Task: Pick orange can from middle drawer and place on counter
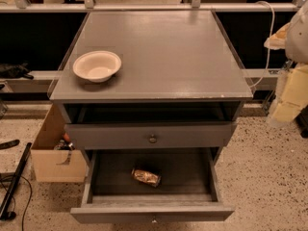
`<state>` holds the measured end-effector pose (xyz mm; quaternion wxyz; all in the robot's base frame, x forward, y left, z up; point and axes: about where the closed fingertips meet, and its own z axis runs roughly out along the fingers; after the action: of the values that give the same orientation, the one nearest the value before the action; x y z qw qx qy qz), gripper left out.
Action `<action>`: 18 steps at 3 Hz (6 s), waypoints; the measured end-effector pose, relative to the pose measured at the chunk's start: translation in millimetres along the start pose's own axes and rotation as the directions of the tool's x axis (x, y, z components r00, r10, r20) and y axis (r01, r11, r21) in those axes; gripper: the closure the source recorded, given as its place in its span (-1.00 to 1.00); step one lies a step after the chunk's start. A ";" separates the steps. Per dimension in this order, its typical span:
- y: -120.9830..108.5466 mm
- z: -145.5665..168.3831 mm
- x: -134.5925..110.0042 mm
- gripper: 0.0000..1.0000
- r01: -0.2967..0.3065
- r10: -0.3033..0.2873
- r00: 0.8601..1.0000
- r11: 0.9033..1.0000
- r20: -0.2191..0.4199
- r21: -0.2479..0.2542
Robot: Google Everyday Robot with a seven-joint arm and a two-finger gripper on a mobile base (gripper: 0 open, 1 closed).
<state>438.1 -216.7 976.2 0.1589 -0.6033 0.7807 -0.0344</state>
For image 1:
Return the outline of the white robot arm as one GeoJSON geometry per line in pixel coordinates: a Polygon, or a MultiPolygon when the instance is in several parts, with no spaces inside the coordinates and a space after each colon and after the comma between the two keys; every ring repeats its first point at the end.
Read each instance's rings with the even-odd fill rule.
{"type": "Polygon", "coordinates": [[[271,50],[284,49],[287,59],[295,63],[294,68],[280,71],[275,98],[269,108],[269,125],[282,127],[308,106],[308,2],[290,22],[267,38],[264,46],[271,50]]]}

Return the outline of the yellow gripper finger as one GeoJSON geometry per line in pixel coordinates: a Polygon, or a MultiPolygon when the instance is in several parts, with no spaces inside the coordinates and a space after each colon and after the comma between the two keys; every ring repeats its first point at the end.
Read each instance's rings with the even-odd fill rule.
{"type": "Polygon", "coordinates": [[[284,49],[289,27],[289,23],[282,26],[276,33],[266,39],[264,46],[271,50],[284,49]]]}
{"type": "Polygon", "coordinates": [[[275,98],[272,101],[267,123],[285,126],[308,106],[308,65],[297,64],[279,73],[275,98]]]}

